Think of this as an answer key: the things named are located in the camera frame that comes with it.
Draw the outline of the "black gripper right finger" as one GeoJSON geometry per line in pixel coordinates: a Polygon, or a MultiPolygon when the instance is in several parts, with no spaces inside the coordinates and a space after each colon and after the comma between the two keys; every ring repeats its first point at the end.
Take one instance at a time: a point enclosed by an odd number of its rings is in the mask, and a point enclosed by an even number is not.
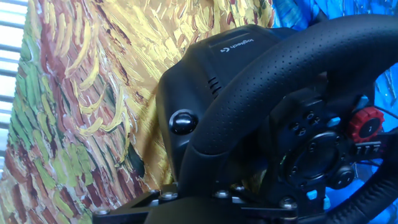
{"type": "Polygon", "coordinates": [[[230,203],[243,214],[247,223],[298,224],[298,206],[292,197],[283,197],[277,204],[260,199],[242,185],[218,190],[213,198],[222,204],[230,203]]]}

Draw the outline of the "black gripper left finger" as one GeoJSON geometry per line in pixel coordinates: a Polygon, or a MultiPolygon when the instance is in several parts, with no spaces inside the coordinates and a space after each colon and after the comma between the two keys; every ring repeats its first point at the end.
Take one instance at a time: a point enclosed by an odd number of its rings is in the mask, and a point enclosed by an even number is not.
{"type": "Polygon", "coordinates": [[[115,210],[101,208],[94,211],[92,224],[142,224],[153,208],[177,198],[177,183],[163,185],[160,189],[149,190],[115,210]]]}

